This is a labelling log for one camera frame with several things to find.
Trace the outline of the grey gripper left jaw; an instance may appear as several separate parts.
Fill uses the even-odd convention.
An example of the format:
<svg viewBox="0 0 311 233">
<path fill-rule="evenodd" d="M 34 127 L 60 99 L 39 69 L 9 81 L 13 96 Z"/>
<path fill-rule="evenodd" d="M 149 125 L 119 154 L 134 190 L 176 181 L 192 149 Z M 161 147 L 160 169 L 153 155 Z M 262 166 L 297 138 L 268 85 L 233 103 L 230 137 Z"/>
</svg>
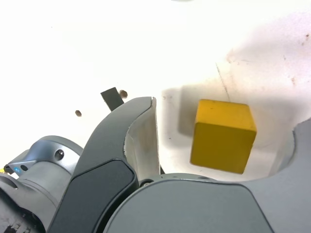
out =
<svg viewBox="0 0 311 233">
<path fill-rule="evenodd" d="M 135 98 L 94 130 L 51 221 L 51 233 L 101 233 L 140 181 L 160 174 L 156 99 Z"/>
</svg>

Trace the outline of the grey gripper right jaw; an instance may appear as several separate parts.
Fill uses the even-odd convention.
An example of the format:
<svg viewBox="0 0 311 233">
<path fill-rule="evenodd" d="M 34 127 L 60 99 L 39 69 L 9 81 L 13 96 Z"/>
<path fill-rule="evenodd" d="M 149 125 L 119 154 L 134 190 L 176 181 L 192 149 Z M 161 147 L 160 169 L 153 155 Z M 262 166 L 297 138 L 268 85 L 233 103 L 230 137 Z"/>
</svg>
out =
<svg viewBox="0 0 311 233">
<path fill-rule="evenodd" d="M 128 197 L 106 233 L 308 233 L 311 122 L 294 130 L 295 155 L 277 174 L 245 182 L 166 179 Z"/>
</svg>

